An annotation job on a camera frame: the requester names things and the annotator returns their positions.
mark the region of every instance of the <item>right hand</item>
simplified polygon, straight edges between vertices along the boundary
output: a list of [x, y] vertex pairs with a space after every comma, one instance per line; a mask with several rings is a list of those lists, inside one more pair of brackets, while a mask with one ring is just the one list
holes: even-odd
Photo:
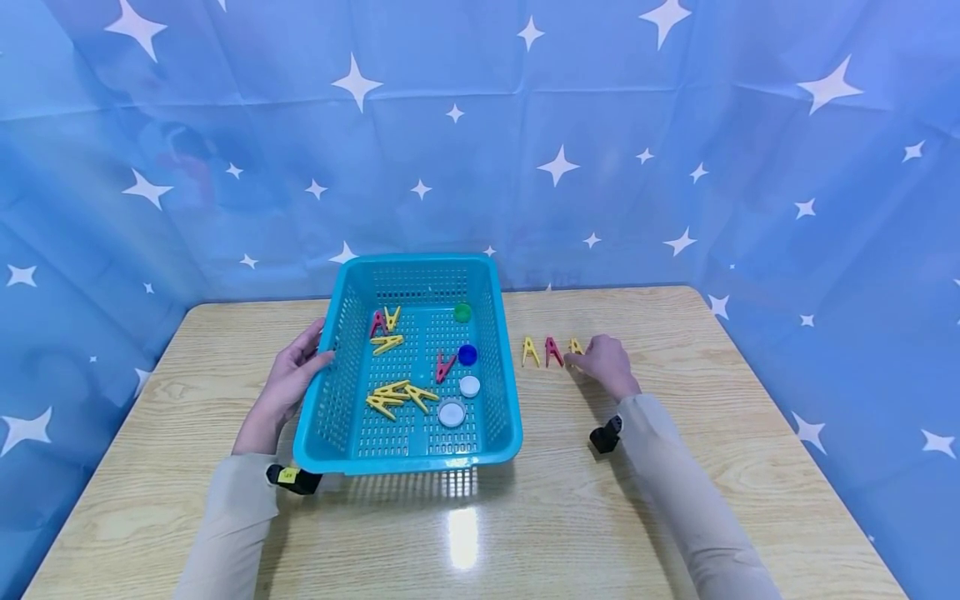
[[640, 384], [630, 373], [630, 357], [620, 340], [607, 334], [593, 336], [584, 354], [569, 353], [564, 361], [596, 379], [617, 402], [641, 394]]

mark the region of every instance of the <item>blue plastic basket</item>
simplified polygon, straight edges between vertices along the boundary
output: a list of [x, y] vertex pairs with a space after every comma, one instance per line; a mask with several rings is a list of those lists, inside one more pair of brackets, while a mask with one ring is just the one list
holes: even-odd
[[[472, 310], [467, 323], [453, 307]], [[403, 344], [373, 356], [374, 312], [400, 306], [392, 334]], [[437, 353], [449, 360], [463, 344], [479, 360], [459, 362], [443, 384], [435, 379]], [[320, 351], [334, 362], [307, 389], [294, 439], [294, 459], [310, 472], [347, 475], [406, 473], [503, 463], [520, 450], [523, 431], [516, 397], [503, 299], [496, 265], [484, 254], [387, 254], [350, 260], [340, 269]], [[459, 380], [472, 374], [480, 393], [460, 396]], [[440, 424], [438, 402], [429, 414], [411, 401], [391, 407], [391, 421], [367, 405], [375, 388], [410, 379], [441, 399], [458, 397], [467, 417], [455, 428]]]

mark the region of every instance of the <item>table surface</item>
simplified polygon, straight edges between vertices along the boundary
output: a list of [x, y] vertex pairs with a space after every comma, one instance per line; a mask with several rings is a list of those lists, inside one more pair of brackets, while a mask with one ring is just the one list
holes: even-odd
[[[673, 415], [785, 598], [904, 597], [693, 290], [517, 293], [504, 303], [524, 428], [517, 457], [459, 473], [330, 477], [310, 497], [281, 491], [257, 597], [695, 598], [622, 454], [598, 457], [588, 445], [611, 402], [564, 369], [520, 367], [525, 335], [565, 346], [600, 332], [623, 340], [644, 391]], [[26, 597], [169, 598], [210, 474], [274, 355], [326, 307], [192, 310]]]

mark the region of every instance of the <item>blue backdrop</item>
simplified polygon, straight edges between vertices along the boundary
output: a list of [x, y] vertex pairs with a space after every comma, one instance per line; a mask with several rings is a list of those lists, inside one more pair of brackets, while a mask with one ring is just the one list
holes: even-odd
[[189, 307], [412, 251], [695, 286], [910, 596], [952, 597], [957, 31], [951, 0], [4, 2], [3, 597]]

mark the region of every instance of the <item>yellow label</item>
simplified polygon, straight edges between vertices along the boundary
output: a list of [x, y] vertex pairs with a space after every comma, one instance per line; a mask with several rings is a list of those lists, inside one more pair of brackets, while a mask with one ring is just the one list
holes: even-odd
[[297, 473], [300, 470], [298, 468], [287, 467], [280, 472], [280, 475], [276, 478], [277, 483], [294, 483], [297, 481]]

